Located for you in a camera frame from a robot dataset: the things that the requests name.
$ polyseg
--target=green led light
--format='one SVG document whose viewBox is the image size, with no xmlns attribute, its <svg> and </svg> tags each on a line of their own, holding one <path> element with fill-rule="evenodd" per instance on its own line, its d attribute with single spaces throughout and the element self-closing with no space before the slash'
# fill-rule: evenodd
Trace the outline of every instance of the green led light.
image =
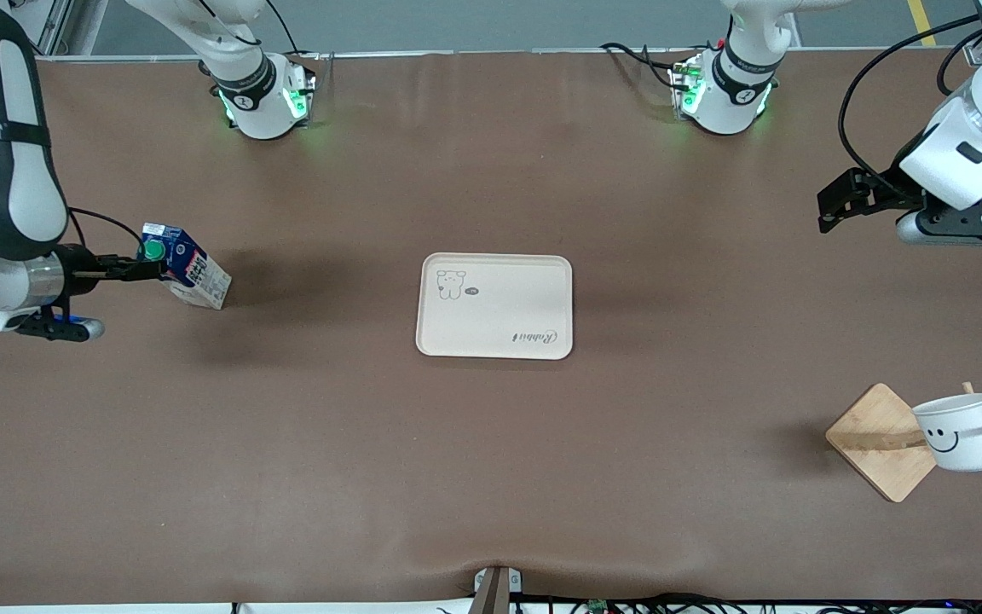
<svg viewBox="0 0 982 614">
<path fill-rule="evenodd" d="M 763 113 L 764 109 L 767 108 L 767 95 L 770 93 L 771 85 L 769 84 L 766 89 L 764 89 L 764 93 L 760 94 L 760 105 L 756 107 L 756 115 L 760 115 L 760 113 Z"/>
<path fill-rule="evenodd" d="M 235 121 L 234 112 L 229 108 L 229 101 L 226 100 L 226 95 L 223 94 L 222 92 L 218 92 L 218 100 L 222 101 L 222 108 L 226 109 L 226 118 L 229 119 L 230 121 Z"/>
<path fill-rule="evenodd" d="M 297 119 L 305 117 L 305 96 L 297 90 L 283 90 L 287 95 L 287 104 L 290 106 L 290 113 Z"/>
<path fill-rule="evenodd" d="M 693 85 L 685 92 L 685 102 L 681 105 L 681 108 L 685 110 L 685 113 L 694 113 L 699 108 L 699 100 L 704 94 L 704 81 L 699 78 Z"/>
</svg>

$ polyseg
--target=table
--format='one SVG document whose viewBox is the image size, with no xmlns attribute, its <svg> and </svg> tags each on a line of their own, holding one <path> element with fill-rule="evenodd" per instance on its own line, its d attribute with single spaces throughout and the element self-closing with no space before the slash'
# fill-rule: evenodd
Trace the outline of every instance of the table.
<svg viewBox="0 0 982 614">
<path fill-rule="evenodd" d="M 531 594 L 982 598 L 982 474 L 888 504 L 823 439 L 876 381 L 982 389 L 982 250 L 817 232 L 869 56 L 792 54 L 729 137 L 607 55 L 340 60 L 275 142 L 194 65 L 42 63 L 72 205 L 186 226 L 234 286 L 102 285 L 88 345 L 0 334 L 0 604 L 443 599 L 488 564 Z M 940 57 L 868 78 L 868 159 Z M 568 258 L 573 354 L 419 354 L 432 252 Z"/>
</svg>

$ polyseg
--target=green bottle cap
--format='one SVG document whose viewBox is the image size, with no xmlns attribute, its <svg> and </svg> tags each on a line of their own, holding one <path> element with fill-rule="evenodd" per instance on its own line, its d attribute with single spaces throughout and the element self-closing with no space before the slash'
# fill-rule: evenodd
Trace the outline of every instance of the green bottle cap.
<svg viewBox="0 0 982 614">
<path fill-rule="evenodd" d="M 147 240 L 143 244 L 143 256 L 147 260 L 160 260 L 165 257 L 165 244 L 159 240 Z"/>
</svg>

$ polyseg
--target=floor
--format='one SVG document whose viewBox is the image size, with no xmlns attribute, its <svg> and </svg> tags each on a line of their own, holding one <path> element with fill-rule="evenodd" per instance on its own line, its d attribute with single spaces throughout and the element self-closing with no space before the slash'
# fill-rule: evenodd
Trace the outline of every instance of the floor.
<svg viewBox="0 0 982 614">
<path fill-rule="evenodd" d="M 592 48 L 616 40 L 634 47 L 687 47 L 719 38 L 728 13 L 717 0 L 274 0 L 297 46 L 313 51 L 507 51 Z M 124 0 L 75 11 L 72 54 L 178 55 L 191 52 L 155 20 Z M 915 34 L 917 23 L 948 22 L 972 12 L 972 0 L 856 0 L 841 9 L 798 14 L 806 47 L 888 46 Z M 252 24 L 265 48 L 287 50 L 280 23 L 266 11 Z M 935 39 L 950 45 L 965 31 Z"/>
</svg>

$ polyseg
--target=black cable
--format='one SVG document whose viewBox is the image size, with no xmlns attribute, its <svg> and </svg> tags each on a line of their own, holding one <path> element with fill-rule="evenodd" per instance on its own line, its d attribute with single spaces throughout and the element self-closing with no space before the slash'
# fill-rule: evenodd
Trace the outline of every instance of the black cable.
<svg viewBox="0 0 982 614">
<path fill-rule="evenodd" d="M 907 605 L 901 605 L 900 607 L 897 607 L 896 610 L 890 610 L 890 614 L 904 614 L 905 611 L 911 610 L 913 609 L 913 607 L 923 606 L 924 603 L 925 601 L 913 601 Z"/>
<path fill-rule="evenodd" d="M 222 23 L 222 20 L 219 20 L 218 19 L 218 14 L 215 13 L 214 10 L 211 10 L 211 7 L 210 7 L 210 5 L 207 4 L 206 0 L 195 0 L 195 1 L 196 1 L 196 3 L 202 4 L 203 5 L 203 9 L 206 10 L 206 12 L 211 13 L 211 17 L 214 17 L 214 19 L 218 20 L 218 23 L 221 23 L 222 24 L 222 27 L 225 27 L 226 28 L 226 32 L 229 32 L 229 35 L 230 36 L 233 36 L 233 38 L 237 38 L 242 43 L 245 43 L 245 45 L 252 45 L 253 47 L 258 47 L 258 46 L 261 45 L 261 43 L 263 43 L 263 40 L 258 39 L 258 38 L 256 40 L 245 40 L 244 38 L 241 38 L 240 36 L 238 36 L 237 34 L 235 34 L 235 32 L 233 30 L 230 30 L 230 28 L 229 28 L 228 25 L 226 25 L 225 23 Z"/>
<path fill-rule="evenodd" d="M 732 607 L 732 609 L 737 610 L 737 614 L 748 614 L 748 611 L 745 611 L 744 607 L 741 607 L 737 605 L 737 603 L 733 603 L 732 601 L 717 600 L 717 603 L 720 609 L 722 609 L 724 613 L 725 613 L 725 606 L 728 605 L 729 607 Z"/>
<path fill-rule="evenodd" d="M 104 220 L 105 222 L 109 222 L 109 224 L 114 224 L 121 227 L 121 229 L 124 229 L 124 232 L 134 237 L 134 240 L 136 240 L 137 244 L 139 244 L 139 249 L 142 249 L 145 252 L 145 246 L 143 245 L 143 238 L 139 236 L 139 233 L 134 232 L 134 230 L 130 229 L 128 225 L 124 224 L 124 222 L 120 222 L 119 220 L 116 220 L 116 218 L 109 217 L 108 215 L 97 213 L 95 211 L 78 209 L 78 207 L 76 206 L 72 206 L 70 211 L 73 213 L 81 213 L 82 215 L 89 215 L 89 217 L 96 217 L 97 220 Z"/>
<path fill-rule="evenodd" d="M 78 242 L 85 247 L 85 234 L 82 233 L 82 225 L 78 224 L 78 215 L 74 215 L 74 210 L 67 207 L 66 214 L 70 215 L 71 224 L 74 225 L 74 233 L 78 235 Z"/>
<path fill-rule="evenodd" d="M 648 65 L 651 65 L 651 66 L 654 66 L 654 67 L 663 67 L 663 69 L 666 69 L 666 70 L 669 70 L 669 69 L 671 69 L 671 67 L 673 67 L 673 65 L 667 65 L 667 63 L 665 63 L 665 62 L 647 61 L 647 59 L 644 58 L 642 55 L 636 54 L 635 51 L 632 51 L 631 50 L 631 47 L 627 47 L 626 45 L 621 45 L 620 43 L 605 43 L 604 45 L 601 45 L 601 49 L 604 49 L 605 51 L 608 51 L 608 50 L 611 50 L 611 49 L 617 49 L 619 51 L 623 51 L 624 54 L 630 55 L 632 57 L 632 59 L 634 59 L 636 61 L 643 62 L 644 65 L 646 65 L 646 63 L 648 63 Z M 646 52 L 646 45 L 643 46 L 643 52 Z"/>
<path fill-rule="evenodd" d="M 275 13 L 276 19 L 280 20 L 280 25 L 283 26 L 283 32 L 287 34 L 287 40 L 290 42 L 290 50 L 287 51 L 288 54 L 304 54 L 304 51 L 297 47 L 297 43 L 293 42 L 293 36 L 290 35 L 290 28 L 286 25 L 286 20 L 283 19 L 283 14 L 275 7 L 275 3 L 272 0 L 268 0 L 268 6 L 272 8 L 272 12 Z"/>
<path fill-rule="evenodd" d="M 612 49 L 623 51 L 624 54 L 630 55 L 632 59 L 643 62 L 646 66 L 650 67 L 650 72 L 654 73 L 654 78 L 657 78 L 658 83 L 661 83 L 666 87 L 671 87 L 671 89 L 678 90 L 679 92 L 687 92 L 688 90 L 685 85 L 667 81 L 667 79 L 658 72 L 659 68 L 662 70 L 670 70 L 672 69 L 673 65 L 671 65 L 671 63 L 655 61 L 654 58 L 650 57 L 650 50 L 646 45 L 643 45 L 642 55 L 636 54 L 636 52 L 632 51 L 630 47 L 621 45 L 620 43 L 605 43 L 604 45 L 601 45 L 601 49 L 604 49 L 605 51 L 611 51 Z"/>
<path fill-rule="evenodd" d="M 950 62 L 954 61 L 957 54 L 960 54 L 962 49 L 965 48 L 968 43 L 973 42 L 977 38 L 981 38 L 981 36 L 982 28 L 980 28 L 978 31 L 971 32 L 971 34 L 967 35 L 965 38 L 962 38 L 962 41 L 955 45 L 954 48 L 952 48 L 942 60 L 942 65 L 939 66 L 939 74 L 935 75 L 934 82 L 939 86 L 939 92 L 942 92 L 943 96 L 948 96 L 954 93 L 954 90 L 951 90 L 950 87 L 946 85 L 946 69 L 950 67 Z"/>
<path fill-rule="evenodd" d="M 661 74 L 658 72 L 657 67 L 655 66 L 654 60 L 650 58 L 650 51 L 647 50 L 646 45 L 643 45 L 643 56 L 644 58 L 646 58 L 647 66 L 650 66 L 650 72 L 654 73 L 654 78 L 657 78 L 658 83 L 661 83 L 666 87 L 669 87 L 669 89 L 677 90 L 678 92 L 687 92 L 687 90 L 689 90 L 689 87 L 687 87 L 687 85 L 672 83 L 670 81 L 667 81 L 666 78 L 661 76 Z"/>
<path fill-rule="evenodd" d="M 846 137 L 846 108 L 851 104 L 851 96 L 854 95 L 854 90 L 856 89 L 856 87 L 858 87 L 858 83 L 862 81 L 862 78 L 866 77 L 866 73 L 869 73 L 869 71 L 872 70 L 873 67 L 876 67 L 878 63 L 881 63 L 881 60 L 884 60 L 885 58 L 889 57 L 889 55 L 895 54 L 895 52 L 897 52 L 898 50 L 901 50 L 904 47 L 907 47 L 908 45 L 915 43 L 916 40 L 921 40 L 923 38 L 927 38 L 927 36 L 939 34 L 939 32 L 954 30 L 955 27 L 960 27 L 962 25 L 974 23 L 977 22 L 977 20 L 979 20 L 978 15 L 969 15 L 967 17 L 962 17 L 959 20 L 952 20 L 950 23 L 944 23 L 942 25 L 932 27 L 930 28 L 930 30 L 913 34 L 912 36 L 909 36 L 908 38 L 901 40 L 901 42 L 896 43 L 896 45 L 893 45 L 892 47 L 885 49 L 880 54 L 878 54 L 876 58 L 869 60 L 868 65 L 862 67 L 862 70 L 858 71 L 858 74 L 854 75 L 854 79 L 851 80 L 851 84 L 848 87 L 846 87 L 846 93 L 843 94 L 843 102 L 841 102 L 839 105 L 839 117 L 837 121 L 835 121 L 835 127 L 837 127 L 837 130 L 839 131 L 839 142 L 841 145 L 843 145 L 843 150 L 846 151 L 846 155 L 851 156 L 851 159 L 854 160 L 854 163 L 858 164 L 858 167 L 862 168 L 863 171 L 866 171 L 866 174 L 869 174 L 870 177 L 873 177 L 877 179 L 878 182 L 881 182 L 881 185 L 892 190 L 893 192 L 896 192 L 896 194 L 899 194 L 901 195 L 901 197 L 904 197 L 905 199 L 908 199 L 912 202 L 917 202 L 917 199 L 913 199 L 910 197 L 910 195 L 904 194 L 903 191 L 900 191 L 899 189 L 897 189 L 896 186 L 893 186 L 892 183 L 888 182 L 886 179 L 881 177 L 881 175 L 878 174 L 877 171 L 874 171 L 873 168 L 869 166 L 869 163 L 866 162 L 865 159 L 862 159 L 861 155 L 858 155 L 858 152 L 854 151 L 854 147 L 851 147 L 851 141 L 848 139 L 848 137 Z"/>
</svg>

